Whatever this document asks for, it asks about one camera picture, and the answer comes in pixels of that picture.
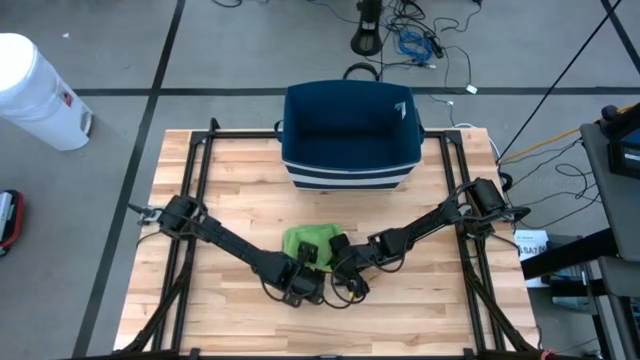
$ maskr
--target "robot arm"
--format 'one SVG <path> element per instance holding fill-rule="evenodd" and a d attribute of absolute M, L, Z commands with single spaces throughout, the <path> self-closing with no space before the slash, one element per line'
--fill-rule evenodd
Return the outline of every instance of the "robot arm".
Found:
<path fill-rule="evenodd" d="M 324 272 L 306 267 L 306 260 L 295 260 L 283 252 L 257 248 L 223 227 L 207 214 L 207 208 L 188 196 L 174 196 L 164 209 L 130 207 L 141 214 L 141 222 L 157 222 L 160 231 L 173 238 L 192 235 L 212 243 L 251 266 L 262 283 L 283 293 L 280 301 L 299 307 L 303 299 L 314 304 L 323 301 Z"/>
<path fill-rule="evenodd" d="M 461 210 L 467 204 L 458 206 L 458 198 L 462 194 L 466 194 L 471 206 L 465 213 Z M 492 181 L 478 178 L 458 187 L 435 210 L 409 225 L 370 235 L 367 244 L 351 245 L 345 235 L 333 238 L 333 272 L 340 283 L 359 298 L 369 291 L 369 286 L 359 274 L 362 270 L 369 267 L 386 272 L 399 270 L 399 267 L 388 270 L 383 266 L 403 261 L 416 242 L 435 231 L 448 225 L 461 225 L 473 236 L 486 237 L 493 232 L 491 222 L 498 219 L 517 222 L 529 212 L 529 208 L 507 206 Z"/>

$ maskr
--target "black metal frame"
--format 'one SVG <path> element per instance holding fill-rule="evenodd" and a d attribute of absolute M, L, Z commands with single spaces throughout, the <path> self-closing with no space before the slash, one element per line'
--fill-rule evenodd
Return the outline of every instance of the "black metal frame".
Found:
<path fill-rule="evenodd" d="M 215 138 L 220 139 L 270 139 L 274 138 L 275 134 L 271 131 L 228 131 L 218 132 L 218 122 L 215 119 L 211 119 L 211 126 L 209 131 L 197 131 L 191 134 L 189 140 L 189 151 L 187 155 L 187 162 L 185 164 L 183 183 L 181 188 L 181 194 L 186 195 L 190 191 L 190 184 L 193 177 L 193 167 L 195 164 L 196 150 L 200 144 L 204 144 L 204 151 L 202 154 L 202 164 L 200 170 L 200 177 L 198 179 L 198 186 L 196 189 L 196 199 L 202 201 L 204 198 L 205 186 L 207 183 L 207 174 L 209 171 L 209 165 L 211 162 L 211 151 L 213 148 L 213 141 Z M 462 136 L 459 130 L 445 130 L 445 131 L 428 131 L 425 133 L 425 138 L 438 139 L 440 142 L 440 149 L 442 152 L 442 162 L 445 169 L 445 177 L 447 181 L 447 187 L 449 193 L 455 192 L 456 181 L 451 164 L 451 155 L 449 152 L 449 144 L 453 144 L 456 151 L 456 157 L 458 160 L 458 166 L 460 168 L 460 177 L 463 183 L 469 182 L 469 170 L 467 168 L 466 157 L 464 154 Z M 462 273 L 464 275 L 465 289 L 467 293 L 467 301 L 469 305 L 469 313 L 471 318 L 471 326 L 474 333 L 474 340 L 476 343 L 476 351 L 470 348 L 463 348 L 461 355 L 446 355 L 446 356 L 341 356 L 341 355 L 316 355 L 316 356 L 285 356 L 287 360 L 322 360 L 322 359 L 345 359 L 345 360 L 538 360 L 544 358 L 544 353 L 537 350 L 530 344 L 528 344 L 524 338 L 518 333 L 518 331 L 509 322 L 506 315 L 500 310 L 495 302 L 495 296 L 493 293 L 493 286 L 491 284 L 491 274 L 489 272 L 488 262 L 486 259 L 486 253 L 481 241 L 475 241 L 477 247 L 476 253 L 478 258 L 478 266 L 480 270 L 481 278 L 475 273 L 475 269 L 471 264 L 471 257 L 469 256 L 469 249 L 467 247 L 466 236 L 467 230 L 463 226 L 456 226 L 456 236 L 458 239 L 458 249 L 460 252 L 460 262 Z M 180 274 L 175 279 L 173 275 L 175 273 L 176 262 L 178 258 L 178 252 L 180 249 L 180 243 L 182 241 L 187 242 L 187 249 L 185 253 L 185 260 L 180 270 Z M 196 238 L 181 238 L 172 239 L 172 245 L 168 254 L 168 261 L 165 272 L 165 281 L 163 284 L 162 294 L 163 297 L 160 300 L 160 304 L 156 311 L 152 314 L 151 318 L 144 326 L 144 328 L 138 333 L 135 339 L 124 349 L 114 352 L 111 355 L 96 356 L 96 357 L 84 357 L 82 359 L 94 359 L 94 360 L 125 360 L 125 359 L 187 359 L 187 360 L 280 360 L 282 356 L 201 356 L 200 349 L 192 348 L 189 355 L 180 355 L 180 344 L 182 340 L 182 331 L 184 328 L 185 313 L 187 308 L 187 299 L 189 296 L 189 287 L 191 284 L 191 275 L 193 271 L 193 261 L 195 259 L 196 251 Z M 171 348 L 168 350 L 160 350 L 162 347 L 163 333 L 165 327 L 166 315 L 171 308 L 173 302 L 177 297 L 180 297 L 178 301 L 178 307 L 175 318 L 175 325 L 173 328 L 173 334 L 171 339 Z M 490 313 L 491 326 L 494 331 L 495 347 L 496 349 L 487 349 L 484 341 L 484 332 L 482 330 L 482 320 L 480 318 L 480 309 L 478 307 L 478 299 L 480 298 L 487 310 Z M 509 339 L 512 343 L 515 351 L 506 351 L 504 349 L 504 339 L 502 334 Z M 144 352 L 146 344 L 151 337 L 154 337 L 151 351 Z M 576 358 L 564 355 L 554 355 L 557 360 L 578 360 L 582 358 Z"/>
<path fill-rule="evenodd" d="M 195 165 L 196 151 L 197 151 L 197 147 L 200 144 L 204 144 L 204 151 L 202 154 L 202 164 L 200 168 L 200 176 L 198 178 L 198 185 L 197 185 L 196 196 L 195 196 L 196 199 L 198 200 L 202 200 L 204 198 L 205 187 L 207 182 L 207 173 L 208 173 L 209 165 L 211 162 L 211 151 L 212 151 L 213 142 L 215 139 L 275 138 L 275 134 L 271 131 L 217 132 L 219 128 L 220 127 L 217 121 L 215 119 L 212 119 L 211 127 L 209 131 L 198 131 L 198 132 L 193 132 L 191 134 L 191 139 L 189 141 L 189 151 L 187 154 L 187 161 L 185 164 L 182 187 L 180 191 L 181 195 L 187 195 L 191 190 L 190 184 L 193 178 L 193 168 Z M 451 161 L 451 154 L 449 151 L 448 144 L 453 144 L 453 147 L 455 149 L 456 157 L 457 157 L 457 161 L 460 169 L 461 181 L 462 182 L 471 181 L 470 175 L 469 175 L 469 169 L 467 168 L 467 162 L 466 162 L 466 157 L 465 157 L 464 148 L 462 144 L 462 136 L 460 134 L 460 131 L 458 130 L 427 131 L 425 133 L 425 138 L 437 139 L 440 143 L 440 149 L 442 152 L 442 161 L 445 169 L 445 177 L 446 177 L 447 188 L 449 190 L 449 193 L 452 193 L 456 188 L 456 181 L 455 181 L 454 170 L 453 170 L 453 165 Z M 467 238 L 464 234 L 464 229 L 462 227 L 456 227 L 456 235 L 458 240 L 458 248 L 460 251 L 460 261 L 463 265 L 462 271 L 463 271 L 463 275 L 466 275 L 465 272 L 470 271 L 470 269 L 472 271 L 473 267 L 471 266 L 469 249 L 467 247 Z M 171 240 L 171 246 L 170 246 L 169 254 L 167 258 L 165 277 L 164 277 L 164 282 L 162 286 L 162 295 L 165 300 L 168 300 L 167 296 L 169 296 L 172 291 L 174 292 L 176 291 L 176 285 L 177 287 L 179 287 L 179 290 L 180 290 L 180 293 L 179 293 L 180 298 L 178 300 L 175 324 L 174 324 L 173 334 L 171 338 L 171 347 L 169 350 L 169 352 L 173 353 L 174 355 L 177 354 L 180 350 L 180 344 L 181 344 L 182 332 L 184 328 L 184 320 L 185 320 L 185 314 L 186 314 L 186 307 L 187 307 L 187 299 L 189 296 L 189 287 L 191 284 L 191 273 L 193 270 L 193 261 L 195 259 L 195 250 L 196 250 L 195 243 L 197 240 L 195 238 L 186 239 L 187 250 L 185 254 L 185 261 L 184 261 L 183 268 L 180 272 L 182 278 L 180 279 L 181 281 L 179 284 L 177 282 L 174 284 L 173 279 L 174 279 L 175 270 L 176 270 L 176 263 L 178 261 L 178 253 L 180 251 L 180 243 L 182 241 L 185 241 L 185 239 L 180 240 L 180 239 L 174 238 Z M 491 282 L 491 274 L 489 271 L 489 265 L 488 265 L 486 253 L 484 252 L 483 246 L 480 245 L 479 240 L 475 241 L 475 245 L 476 245 L 476 252 L 478 255 L 478 265 L 480 269 L 480 276 L 492 300 L 494 300 L 493 285 Z M 473 291 L 473 288 L 467 282 L 465 282 L 465 287 L 466 287 L 467 301 L 468 301 L 469 313 L 471 318 L 471 326 L 473 328 L 476 349 L 478 351 L 486 350 L 487 347 L 485 343 L 484 332 L 482 330 L 482 320 L 480 318 L 480 309 L 478 306 L 478 300 L 475 292 Z M 164 308 L 166 308 L 166 310 L 159 309 L 161 310 L 159 312 L 163 312 L 163 314 L 161 314 L 162 318 L 159 321 L 153 336 L 153 341 L 151 345 L 151 351 L 153 352 L 161 351 L 164 331 L 165 331 L 166 312 L 168 311 L 168 308 L 171 306 L 172 302 L 173 301 L 170 301 L 169 303 L 165 304 Z M 505 350 L 502 331 L 499 325 L 495 322 L 493 318 L 491 318 L 491 327 L 492 327 L 493 333 L 496 335 L 494 336 L 495 349 Z M 453 359 L 466 359 L 468 358 L 467 356 L 465 355 L 435 356 L 435 357 L 421 356 L 421 358 L 453 360 Z M 232 356 L 200 356 L 198 357 L 198 359 L 231 359 L 231 358 L 239 359 L 243 357 L 232 357 Z M 293 357 L 291 359 L 309 359 L 309 358 L 315 358 L 315 357 Z"/>

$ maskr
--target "white label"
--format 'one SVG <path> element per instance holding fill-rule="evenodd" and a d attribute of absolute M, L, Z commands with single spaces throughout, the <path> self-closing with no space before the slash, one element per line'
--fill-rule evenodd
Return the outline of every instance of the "white label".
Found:
<path fill-rule="evenodd" d="M 514 238 L 520 249 L 520 261 L 541 254 L 547 250 L 547 232 L 544 230 L 517 230 Z M 528 288 L 547 287 L 540 278 L 527 280 Z"/>
<path fill-rule="evenodd" d="M 467 89 L 468 92 L 472 93 L 473 95 L 475 95 L 478 92 L 478 88 L 469 84 L 467 85 Z"/>
<path fill-rule="evenodd" d="M 394 108 L 402 113 L 402 120 L 404 120 L 404 117 L 407 115 L 407 103 L 404 101 L 397 103 Z"/>

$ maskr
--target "bin handle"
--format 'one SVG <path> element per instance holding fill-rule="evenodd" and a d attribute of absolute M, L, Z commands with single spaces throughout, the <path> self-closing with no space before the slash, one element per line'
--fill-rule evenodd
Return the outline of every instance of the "bin handle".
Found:
<path fill-rule="evenodd" d="M 416 120 L 418 123 L 418 133 L 420 133 L 420 144 L 424 142 L 424 136 L 427 133 L 427 130 L 422 126 L 422 120 L 420 120 L 420 113 L 418 113 L 418 108 L 416 108 Z"/>
<path fill-rule="evenodd" d="M 280 126 L 280 123 L 282 123 L 284 120 L 279 120 L 276 121 L 276 123 L 273 125 L 273 132 L 276 135 L 276 139 L 278 140 L 278 142 L 282 142 L 282 131 L 278 132 L 278 127 Z"/>

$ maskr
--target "yellow cable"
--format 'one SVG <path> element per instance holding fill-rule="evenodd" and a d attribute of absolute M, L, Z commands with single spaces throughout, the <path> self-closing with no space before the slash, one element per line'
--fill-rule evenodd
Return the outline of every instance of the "yellow cable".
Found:
<path fill-rule="evenodd" d="M 631 109 L 631 108 L 632 108 L 632 107 L 634 107 L 634 106 L 635 106 L 635 105 L 629 105 L 629 106 L 622 107 L 622 108 L 618 109 L 618 114 L 622 114 L 622 113 L 624 113 L 625 111 L 627 111 L 627 110 Z M 551 138 L 551 139 L 549 139 L 549 140 L 545 140 L 545 141 L 543 141 L 543 142 L 541 142 L 541 143 L 538 143 L 538 144 L 536 144 L 536 145 L 533 145 L 533 146 L 532 146 L 532 147 L 530 147 L 530 148 L 527 148 L 527 149 L 525 149 L 525 150 L 522 150 L 522 151 L 520 151 L 519 153 L 516 153 L 516 154 L 514 154 L 514 155 L 511 155 L 511 156 L 509 156 L 509 157 L 508 157 L 508 158 L 506 158 L 506 159 L 503 159 L 502 161 L 500 161 L 500 165 L 507 165 L 509 160 L 512 160 L 512 159 L 518 158 L 518 157 L 520 157 L 520 156 L 522 156 L 522 155 L 524 155 L 524 154 L 528 154 L 528 153 L 530 153 L 530 152 L 532 152 L 532 151 L 534 151 L 534 150 L 536 150 L 536 149 L 539 149 L 539 148 L 541 148 L 541 147 L 543 147 L 543 146 L 545 146 L 545 145 L 549 145 L 549 144 L 551 144 L 551 143 L 554 143 L 554 142 L 556 142 L 556 141 L 558 141 L 558 140 L 562 140 L 562 139 L 566 138 L 567 136 L 569 136 L 569 135 L 571 135 L 571 134 L 577 133 L 577 132 L 578 132 L 578 130 L 580 130 L 580 128 L 571 129 L 571 130 L 569 130 L 569 131 L 567 131 L 567 132 L 563 132 L 562 134 L 560 134 L 560 135 L 558 135 L 558 136 L 555 136 L 555 137 L 553 137 L 553 138 Z"/>

